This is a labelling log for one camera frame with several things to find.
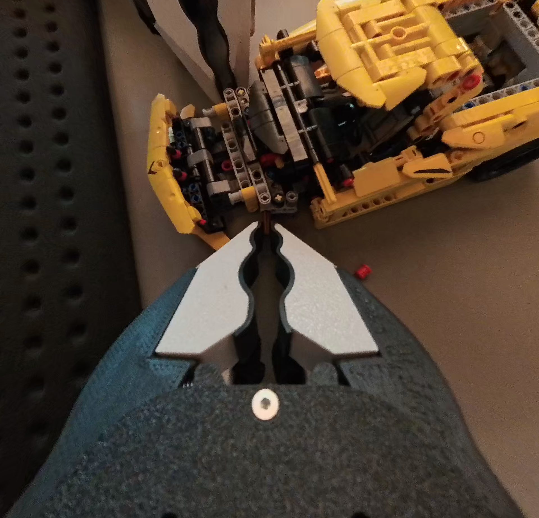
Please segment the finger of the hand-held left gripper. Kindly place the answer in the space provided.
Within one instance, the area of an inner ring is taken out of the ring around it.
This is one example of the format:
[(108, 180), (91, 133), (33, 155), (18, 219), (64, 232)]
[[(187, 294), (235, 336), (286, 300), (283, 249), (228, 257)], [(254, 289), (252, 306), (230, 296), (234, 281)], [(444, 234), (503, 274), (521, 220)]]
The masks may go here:
[(254, 15), (255, 0), (217, 0), (217, 16), (228, 47), (228, 64), (237, 85), (244, 87), (250, 77)]
[(215, 103), (218, 97), (214, 75), (204, 61), (194, 24), (185, 15), (179, 0), (146, 0), (155, 18), (155, 26), (187, 72), (208, 98)]

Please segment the black perforated panel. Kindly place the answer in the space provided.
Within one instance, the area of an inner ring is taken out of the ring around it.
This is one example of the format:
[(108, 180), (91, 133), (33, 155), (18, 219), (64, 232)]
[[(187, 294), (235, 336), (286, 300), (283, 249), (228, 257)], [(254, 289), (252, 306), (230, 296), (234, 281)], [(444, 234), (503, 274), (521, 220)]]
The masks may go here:
[(1, 515), (141, 308), (98, 0), (1, 0)]

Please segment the yellow toy brick car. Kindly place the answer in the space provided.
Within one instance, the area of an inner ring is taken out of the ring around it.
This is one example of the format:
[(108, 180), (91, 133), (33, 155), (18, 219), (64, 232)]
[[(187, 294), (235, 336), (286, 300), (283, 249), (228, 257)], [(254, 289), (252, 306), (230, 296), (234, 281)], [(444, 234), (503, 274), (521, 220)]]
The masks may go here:
[(264, 36), (239, 86), (217, 0), (179, 0), (221, 102), (152, 101), (147, 176), (179, 233), (217, 250), (223, 213), (325, 228), (538, 160), (538, 0), (320, 0)]

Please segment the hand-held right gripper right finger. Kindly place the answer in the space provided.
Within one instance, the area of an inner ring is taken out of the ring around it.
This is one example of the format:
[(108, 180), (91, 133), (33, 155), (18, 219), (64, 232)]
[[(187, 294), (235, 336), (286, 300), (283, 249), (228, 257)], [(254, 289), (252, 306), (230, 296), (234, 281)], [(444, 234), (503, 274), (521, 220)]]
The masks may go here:
[(272, 365), (279, 384), (304, 384), (320, 363), (378, 355), (378, 345), (338, 268), (280, 224), (271, 227), (279, 300)]

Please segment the grey desk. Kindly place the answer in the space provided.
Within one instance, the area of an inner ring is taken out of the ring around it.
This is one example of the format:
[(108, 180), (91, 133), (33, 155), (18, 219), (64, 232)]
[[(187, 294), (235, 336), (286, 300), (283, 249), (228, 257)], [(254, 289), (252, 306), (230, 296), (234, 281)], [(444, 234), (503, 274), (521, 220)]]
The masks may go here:
[[(99, 0), (142, 306), (212, 254), (179, 234), (145, 172), (150, 104), (212, 104), (133, 0)], [(285, 228), (363, 282), (440, 367), (489, 465), (538, 517), (538, 161), (467, 178), (318, 230), (308, 208)]]

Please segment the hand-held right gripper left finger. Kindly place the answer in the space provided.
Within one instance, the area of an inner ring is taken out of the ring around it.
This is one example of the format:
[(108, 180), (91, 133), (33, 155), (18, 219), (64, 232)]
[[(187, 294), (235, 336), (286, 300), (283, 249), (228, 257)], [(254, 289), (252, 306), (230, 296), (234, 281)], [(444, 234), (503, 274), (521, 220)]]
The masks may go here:
[(263, 236), (261, 223), (253, 222), (198, 265), (157, 344), (158, 356), (229, 370), (235, 384), (261, 383), (252, 286)]

